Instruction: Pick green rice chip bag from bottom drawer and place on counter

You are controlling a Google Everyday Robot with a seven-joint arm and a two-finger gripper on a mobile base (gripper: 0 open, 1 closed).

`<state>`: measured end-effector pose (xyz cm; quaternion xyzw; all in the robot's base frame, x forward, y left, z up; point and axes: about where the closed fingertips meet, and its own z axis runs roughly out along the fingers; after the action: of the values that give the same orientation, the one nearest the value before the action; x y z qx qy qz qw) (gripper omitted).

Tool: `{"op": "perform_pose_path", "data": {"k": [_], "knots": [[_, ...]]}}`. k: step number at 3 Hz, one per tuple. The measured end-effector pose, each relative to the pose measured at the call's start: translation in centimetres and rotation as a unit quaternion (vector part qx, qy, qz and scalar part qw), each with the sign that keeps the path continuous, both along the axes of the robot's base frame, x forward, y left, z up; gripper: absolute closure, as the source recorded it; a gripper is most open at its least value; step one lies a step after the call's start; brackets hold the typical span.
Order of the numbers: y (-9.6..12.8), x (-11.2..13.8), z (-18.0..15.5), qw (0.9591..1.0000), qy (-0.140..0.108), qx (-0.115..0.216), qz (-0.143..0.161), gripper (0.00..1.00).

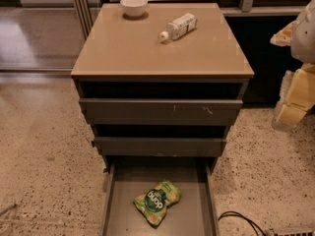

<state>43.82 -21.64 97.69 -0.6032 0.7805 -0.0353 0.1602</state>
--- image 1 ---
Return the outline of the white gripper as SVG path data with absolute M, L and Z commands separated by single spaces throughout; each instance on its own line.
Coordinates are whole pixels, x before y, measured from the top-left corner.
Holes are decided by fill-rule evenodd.
M 270 42 L 273 45 L 284 47 L 291 46 L 294 22 L 275 33 Z M 315 105 L 315 65 L 304 63 L 293 74 L 285 102 L 278 102 L 275 108 L 277 123 L 294 127 L 306 115 L 306 111 Z

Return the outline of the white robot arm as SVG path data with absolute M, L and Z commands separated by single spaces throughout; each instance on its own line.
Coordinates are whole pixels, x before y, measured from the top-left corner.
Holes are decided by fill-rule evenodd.
M 288 131 L 315 105 L 315 0 L 293 22 L 274 34 L 270 42 L 289 46 L 291 56 L 302 62 L 295 72 L 285 72 L 272 121 L 274 129 Z

